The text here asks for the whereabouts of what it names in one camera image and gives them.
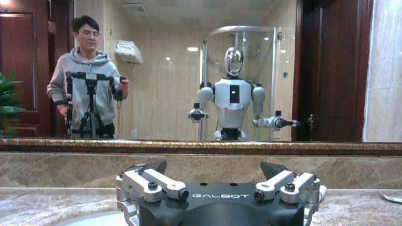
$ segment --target tripod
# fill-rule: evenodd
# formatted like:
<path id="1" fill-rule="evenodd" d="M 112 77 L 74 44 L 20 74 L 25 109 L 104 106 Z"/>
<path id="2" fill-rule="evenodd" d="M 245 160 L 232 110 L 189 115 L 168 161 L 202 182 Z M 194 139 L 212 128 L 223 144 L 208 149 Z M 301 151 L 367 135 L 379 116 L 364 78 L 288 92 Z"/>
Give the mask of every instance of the tripod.
<path id="1" fill-rule="evenodd" d="M 96 127 L 94 127 L 94 121 L 97 121 L 98 124 L 98 136 L 100 138 L 102 138 L 102 135 L 105 134 L 105 127 L 104 124 L 101 122 L 100 119 L 100 115 L 98 113 L 94 112 L 94 90 L 96 90 L 96 85 L 97 85 L 97 81 L 108 81 L 109 82 L 109 86 L 110 86 L 110 91 L 112 94 L 116 94 L 116 88 L 114 88 L 114 81 L 112 77 L 106 77 L 104 74 L 96 74 L 96 79 L 89 79 L 86 78 L 86 73 L 82 72 L 77 72 L 77 73 L 72 73 L 72 72 L 66 72 L 65 73 L 66 76 L 66 101 L 68 101 L 68 108 L 66 108 L 66 120 L 65 120 L 65 127 L 66 127 L 66 133 L 65 136 L 70 137 L 70 125 L 72 125 L 72 78 L 77 78 L 77 79 L 82 79 L 85 81 L 85 85 L 86 85 L 86 94 L 89 96 L 89 111 L 85 112 L 81 120 L 80 120 L 80 129 L 78 129 L 78 133 L 80 133 L 80 138 L 84 137 L 84 126 L 86 125 L 86 121 L 89 119 L 89 132 L 90 132 L 90 138 L 96 138 Z"/>

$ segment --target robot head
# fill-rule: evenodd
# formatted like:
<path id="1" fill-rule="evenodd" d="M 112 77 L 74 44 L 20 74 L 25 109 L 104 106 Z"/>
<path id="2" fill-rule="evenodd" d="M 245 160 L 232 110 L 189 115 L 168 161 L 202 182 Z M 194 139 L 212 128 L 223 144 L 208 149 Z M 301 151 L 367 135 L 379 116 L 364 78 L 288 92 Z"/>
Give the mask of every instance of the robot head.
<path id="1" fill-rule="evenodd" d="M 239 76 L 243 66 L 244 56 L 243 52 L 236 47 L 229 47 L 224 54 L 224 69 L 228 75 Z"/>

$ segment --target potted plant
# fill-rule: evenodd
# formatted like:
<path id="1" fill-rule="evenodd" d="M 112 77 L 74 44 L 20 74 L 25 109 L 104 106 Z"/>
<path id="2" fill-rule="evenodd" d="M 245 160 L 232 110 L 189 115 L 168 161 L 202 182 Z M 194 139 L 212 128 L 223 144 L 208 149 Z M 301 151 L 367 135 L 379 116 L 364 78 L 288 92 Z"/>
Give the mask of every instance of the potted plant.
<path id="1" fill-rule="evenodd" d="M 15 98 L 15 84 L 21 81 L 14 81 L 14 72 L 7 78 L 0 72 L 0 137 L 15 134 L 14 129 L 9 129 L 7 125 L 17 121 L 17 113 L 24 111 L 21 101 Z"/>

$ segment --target ceiling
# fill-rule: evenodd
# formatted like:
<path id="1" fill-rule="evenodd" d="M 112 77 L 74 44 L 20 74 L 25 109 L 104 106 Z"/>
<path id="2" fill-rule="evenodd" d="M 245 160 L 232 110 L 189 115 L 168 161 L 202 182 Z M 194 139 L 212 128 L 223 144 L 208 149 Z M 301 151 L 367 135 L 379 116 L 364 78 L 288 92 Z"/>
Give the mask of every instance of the ceiling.
<path id="1" fill-rule="evenodd" d="M 220 27 L 259 25 L 277 0 L 117 1 L 134 23 Z"/>

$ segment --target humanoid robot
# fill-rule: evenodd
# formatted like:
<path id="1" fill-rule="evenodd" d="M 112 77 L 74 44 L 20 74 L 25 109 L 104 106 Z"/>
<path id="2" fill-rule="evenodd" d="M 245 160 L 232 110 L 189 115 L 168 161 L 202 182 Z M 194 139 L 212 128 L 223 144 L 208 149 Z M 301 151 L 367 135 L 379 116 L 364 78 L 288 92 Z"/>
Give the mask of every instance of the humanoid robot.
<path id="1" fill-rule="evenodd" d="M 186 114 L 193 123 L 198 123 L 201 118 L 208 118 L 204 108 L 208 101 L 214 97 L 213 104 L 221 128 L 213 133 L 217 140 L 237 140 L 245 137 L 245 133 L 240 129 L 251 100 L 253 110 L 252 125 L 255 127 L 267 127 L 272 131 L 277 131 L 284 126 L 295 127 L 299 125 L 299 122 L 295 120 L 281 119 L 280 111 L 276 111 L 275 116 L 269 118 L 260 117 L 264 105 L 264 88 L 259 83 L 251 85 L 239 78 L 243 61 L 241 49 L 229 47 L 223 61 L 227 77 L 221 78 L 213 86 L 209 82 L 200 85 L 197 102 L 193 103 L 193 109 Z"/>

